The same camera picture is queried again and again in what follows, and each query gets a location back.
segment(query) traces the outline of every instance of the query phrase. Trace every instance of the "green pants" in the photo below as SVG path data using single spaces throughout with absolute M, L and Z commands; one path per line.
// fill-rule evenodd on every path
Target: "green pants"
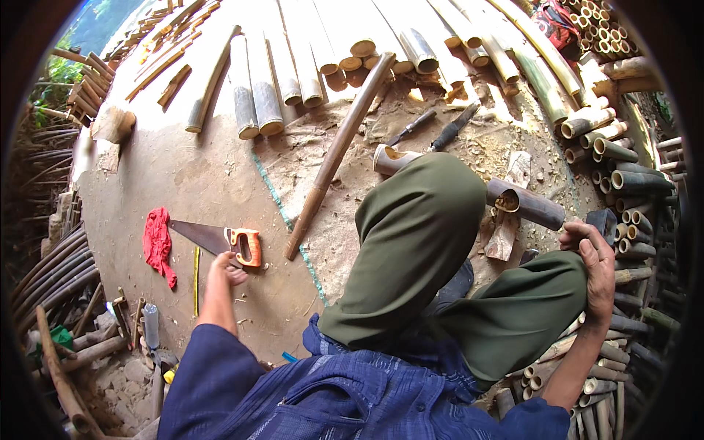
M 431 153 L 377 185 L 355 220 L 360 250 L 344 295 L 325 309 L 323 334 L 384 351 L 463 264 L 486 204 L 486 186 L 459 159 Z M 586 306 L 586 268 L 554 251 L 505 270 L 429 325 L 453 337 L 488 389 L 536 360 Z

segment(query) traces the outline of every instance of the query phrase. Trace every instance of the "blue patterned fabric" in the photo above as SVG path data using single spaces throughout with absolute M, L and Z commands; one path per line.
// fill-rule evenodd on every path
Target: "blue patterned fabric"
M 396 356 L 303 332 L 309 358 L 264 373 L 229 332 L 199 325 L 164 403 L 159 439 L 557 439 L 570 418 L 542 398 L 497 422 L 453 341 L 416 334 Z

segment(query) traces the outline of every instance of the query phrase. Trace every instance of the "red bag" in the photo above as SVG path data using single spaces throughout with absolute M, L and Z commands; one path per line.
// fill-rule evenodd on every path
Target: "red bag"
M 579 31 L 570 20 L 570 13 L 556 0 L 544 0 L 531 17 L 550 42 L 568 60 L 579 59 Z

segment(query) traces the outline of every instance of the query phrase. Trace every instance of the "stone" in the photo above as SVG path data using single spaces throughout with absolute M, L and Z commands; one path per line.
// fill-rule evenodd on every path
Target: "stone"
M 125 365 L 125 376 L 127 380 L 145 384 L 151 378 L 151 370 L 141 359 L 134 359 Z
M 115 405 L 117 404 L 119 398 L 118 398 L 118 393 L 114 389 L 107 389 L 105 390 L 105 400 L 110 404 L 110 405 Z
M 127 394 L 129 397 L 136 396 L 137 394 L 139 394 L 142 388 L 143 387 L 136 382 L 128 382 L 127 386 L 125 387 L 125 394 Z
M 121 401 L 115 405 L 115 415 L 122 419 L 125 425 L 133 428 L 139 427 L 139 421 L 134 414 L 132 414 L 132 411 L 130 411 L 125 402 Z

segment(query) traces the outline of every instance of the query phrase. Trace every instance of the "red cloth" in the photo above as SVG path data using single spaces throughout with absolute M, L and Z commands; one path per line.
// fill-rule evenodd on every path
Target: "red cloth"
M 144 260 L 159 272 L 166 274 L 169 288 L 176 285 L 176 272 L 169 267 L 169 252 L 171 252 L 171 237 L 169 236 L 169 211 L 163 206 L 154 208 L 146 217 L 144 235 L 142 235 L 142 248 Z

